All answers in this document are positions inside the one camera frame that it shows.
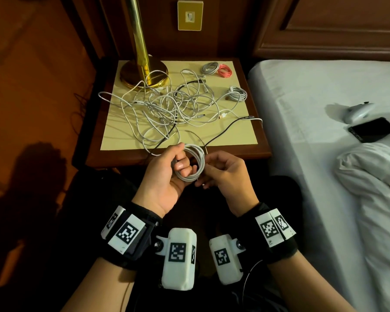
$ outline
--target wooden table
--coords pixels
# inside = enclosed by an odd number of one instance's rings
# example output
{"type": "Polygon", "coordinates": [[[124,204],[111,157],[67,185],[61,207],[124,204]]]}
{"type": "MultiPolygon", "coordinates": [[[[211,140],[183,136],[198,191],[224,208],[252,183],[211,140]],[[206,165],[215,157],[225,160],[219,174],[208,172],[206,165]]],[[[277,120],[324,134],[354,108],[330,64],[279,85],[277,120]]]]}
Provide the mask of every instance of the wooden table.
{"type": "MultiPolygon", "coordinates": [[[[205,61],[211,62],[213,59],[191,58],[191,59],[170,59],[163,58],[162,60],[187,60],[187,61],[205,61]]],[[[256,107],[251,97],[250,90],[247,85],[244,72],[242,70],[239,59],[237,58],[217,58],[216,61],[232,61],[234,63],[235,72],[242,89],[244,89],[248,97],[245,101],[249,115],[259,117],[256,107]]],[[[147,162],[148,153],[144,149],[135,150],[114,150],[101,151],[101,141],[104,135],[107,115],[109,111],[109,103],[101,103],[101,99],[97,96],[98,92],[113,90],[114,77],[117,69],[118,61],[103,59],[101,66],[97,72],[96,81],[94,83],[93,92],[88,102],[86,116],[84,118],[83,127],[78,136],[77,147],[72,159],[72,164],[80,168],[83,165],[89,167],[119,167],[135,164],[144,164],[147,162]]],[[[257,139],[257,144],[249,145],[234,145],[234,146],[211,146],[208,147],[208,152],[223,150],[232,153],[243,159],[253,158],[268,158],[271,157],[271,151],[267,142],[265,133],[259,120],[252,120],[253,130],[257,139]]],[[[163,149],[156,149],[154,153],[161,153],[163,149]]]]}

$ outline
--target smartphone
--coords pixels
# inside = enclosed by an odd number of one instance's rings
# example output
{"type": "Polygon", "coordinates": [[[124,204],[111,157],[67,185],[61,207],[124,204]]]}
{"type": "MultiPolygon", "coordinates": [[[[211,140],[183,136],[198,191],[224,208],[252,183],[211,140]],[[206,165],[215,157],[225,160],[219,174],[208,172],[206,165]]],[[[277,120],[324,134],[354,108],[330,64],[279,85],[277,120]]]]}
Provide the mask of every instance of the smartphone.
{"type": "Polygon", "coordinates": [[[359,141],[375,142],[390,134],[390,123],[384,117],[348,128],[359,141]]]}

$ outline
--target qr code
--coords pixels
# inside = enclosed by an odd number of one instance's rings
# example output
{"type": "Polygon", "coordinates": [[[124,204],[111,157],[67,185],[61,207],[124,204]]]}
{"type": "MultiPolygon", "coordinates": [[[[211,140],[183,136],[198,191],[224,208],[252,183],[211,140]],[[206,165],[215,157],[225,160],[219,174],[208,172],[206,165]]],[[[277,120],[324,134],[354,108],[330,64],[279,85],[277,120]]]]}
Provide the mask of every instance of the qr code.
{"type": "Polygon", "coordinates": [[[195,263],[195,245],[192,246],[192,253],[191,253],[191,264],[195,263]]]}
{"type": "Polygon", "coordinates": [[[223,248],[222,250],[214,251],[215,259],[217,260],[218,266],[229,263],[229,257],[227,250],[223,248]]]}
{"type": "Polygon", "coordinates": [[[275,236],[276,234],[279,233],[273,220],[269,220],[269,221],[266,221],[265,223],[262,223],[260,225],[260,227],[262,228],[262,230],[267,238],[275,236]]]}
{"type": "Polygon", "coordinates": [[[107,223],[107,225],[106,225],[107,229],[109,229],[109,228],[113,225],[114,221],[116,220],[116,218],[117,218],[118,216],[119,216],[119,215],[116,214],[116,213],[114,213],[114,214],[111,216],[111,219],[109,220],[109,223],[107,223]]]}
{"type": "Polygon", "coordinates": [[[169,262],[185,262],[186,243],[171,243],[169,262]]]}
{"type": "Polygon", "coordinates": [[[117,233],[117,237],[124,241],[125,244],[129,244],[130,241],[137,235],[137,232],[139,232],[138,229],[132,226],[129,222],[126,222],[117,233]]]}
{"type": "Polygon", "coordinates": [[[281,215],[278,215],[275,220],[277,221],[277,223],[279,224],[279,227],[285,231],[289,225],[287,224],[287,222],[283,219],[283,217],[281,215]]]}

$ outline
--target white bed sheet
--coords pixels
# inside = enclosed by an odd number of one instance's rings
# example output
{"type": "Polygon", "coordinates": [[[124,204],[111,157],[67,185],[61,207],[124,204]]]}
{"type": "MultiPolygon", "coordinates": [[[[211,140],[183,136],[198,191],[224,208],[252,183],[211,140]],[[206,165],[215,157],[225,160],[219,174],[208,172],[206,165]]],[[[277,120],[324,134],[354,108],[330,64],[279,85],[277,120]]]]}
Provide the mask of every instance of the white bed sheet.
{"type": "Polygon", "coordinates": [[[304,194],[305,255],[358,311],[378,311],[355,221],[357,200],[332,172],[359,142],[341,120],[370,101],[366,121],[390,121],[390,62],[267,60],[249,87],[273,152],[272,174],[294,178],[304,194]]]}

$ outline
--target black wristband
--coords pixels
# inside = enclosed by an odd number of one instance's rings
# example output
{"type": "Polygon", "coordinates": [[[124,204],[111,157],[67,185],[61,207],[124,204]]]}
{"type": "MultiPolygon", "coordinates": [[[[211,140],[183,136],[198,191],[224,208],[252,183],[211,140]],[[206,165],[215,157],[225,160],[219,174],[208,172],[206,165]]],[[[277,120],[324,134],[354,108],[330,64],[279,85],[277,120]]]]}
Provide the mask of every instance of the black wristband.
{"type": "MultiPolygon", "coordinates": [[[[109,233],[104,236],[105,239],[101,239],[101,256],[114,265],[129,270],[136,270],[139,267],[139,262],[143,257],[144,252],[151,246],[153,241],[152,236],[156,235],[156,229],[162,224],[162,219],[154,212],[132,202],[129,202],[123,208],[124,211],[120,215],[114,213],[106,225],[108,228],[110,226],[110,221],[118,217],[112,227],[110,227],[109,233]],[[115,235],[116,237],[121,238],[121,231],[123,231],[124,226],[128,223],[127,221],[131,215],[140,219],[144,223],[144,226],[140,229],[133,228],[134,230],[137,230],[135,233],[136,236],[130,241],[126,251],[122,254],[119,250],[116,250],[109,245],[109,242],[115,235]]],[[[126,240],[124,236],[122,237],[123,241],[127,243],[128,240],[126,240]]]]}
{"type": "Polygon", "coordinates": [[[249,253],[257,259],[264,260],[267,264],[292,257],[297,251],[297,244],[293,237],[269,247],[263,231],[256,221],[256,217],[269,211],[270,208],[265,203],[259,203],[237,219],[237,238],[249,253]]]}

